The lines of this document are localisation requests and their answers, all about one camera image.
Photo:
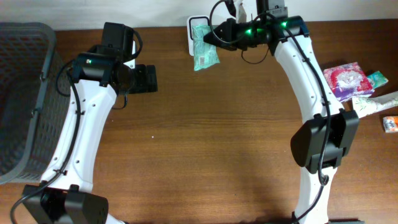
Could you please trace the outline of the teal wet wipes pack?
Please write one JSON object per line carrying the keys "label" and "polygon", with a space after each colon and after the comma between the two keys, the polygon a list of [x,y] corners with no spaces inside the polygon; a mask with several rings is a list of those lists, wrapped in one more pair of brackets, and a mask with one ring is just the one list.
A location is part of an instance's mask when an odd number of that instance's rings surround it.
{"label": "teal wet wipes pack", "polygon": [[220,63],[216,47],[204,41],[204,37],[207,34],[211,34],[209,26],[198,26],[195,29],[194,71],[203,70]]}

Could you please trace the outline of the red purple floral package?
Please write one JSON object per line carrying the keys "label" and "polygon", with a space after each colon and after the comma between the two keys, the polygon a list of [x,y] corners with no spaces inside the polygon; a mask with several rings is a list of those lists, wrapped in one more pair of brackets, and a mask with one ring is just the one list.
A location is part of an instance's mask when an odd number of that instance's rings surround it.
{"label": "red purple floral package", "polygon": [[323,74],[340,102],[346,102],[354,96],[369,97],[374,93],[374,88],[358,62],[325,69]]}

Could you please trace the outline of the white tube with brown cap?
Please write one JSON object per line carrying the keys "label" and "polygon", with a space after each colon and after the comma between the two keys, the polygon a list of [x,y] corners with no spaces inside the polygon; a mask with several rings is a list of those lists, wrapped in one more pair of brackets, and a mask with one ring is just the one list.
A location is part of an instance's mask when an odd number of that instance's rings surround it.
{"label": "white tube with brown cap", "polygon": [[397,92],[395,91],[375,98],[355,96],[352,98],[352,104],[358,118],[363,118],[365,116],[396,107]]}

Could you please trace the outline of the green tissue pack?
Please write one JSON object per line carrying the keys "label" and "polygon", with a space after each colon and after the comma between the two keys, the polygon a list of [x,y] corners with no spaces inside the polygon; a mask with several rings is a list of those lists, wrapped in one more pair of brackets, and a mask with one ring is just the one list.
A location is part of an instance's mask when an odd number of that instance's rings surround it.
{"label": "green tissue pack", "polygon": [[376,72],[368,75],[367,79],[369,80],[371,86],[374,89],[386,85],[389,81],[380,71],[376,71]]}

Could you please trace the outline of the orange tissue pack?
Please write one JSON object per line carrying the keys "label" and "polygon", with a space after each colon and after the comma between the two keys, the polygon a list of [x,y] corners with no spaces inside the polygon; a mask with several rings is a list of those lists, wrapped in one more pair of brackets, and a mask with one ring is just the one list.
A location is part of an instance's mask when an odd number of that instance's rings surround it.
{"label": "orange tissue pack", "polygon": [[398,116],[383,117],[383,127],[386,133],[398,132]]}

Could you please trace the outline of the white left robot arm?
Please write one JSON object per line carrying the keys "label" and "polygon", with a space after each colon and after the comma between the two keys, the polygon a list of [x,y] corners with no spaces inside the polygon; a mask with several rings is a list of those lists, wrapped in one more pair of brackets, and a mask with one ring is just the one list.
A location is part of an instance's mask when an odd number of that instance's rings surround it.
{"label": "white left robot arm", "polygon": [[72,61],[70,100],[52,160],[20,203],[37,223],[120,223],[108,199],[92,193],[99,143],[117,97],[157,91],[154,65],[136,64],[140,43],[97,45]]}

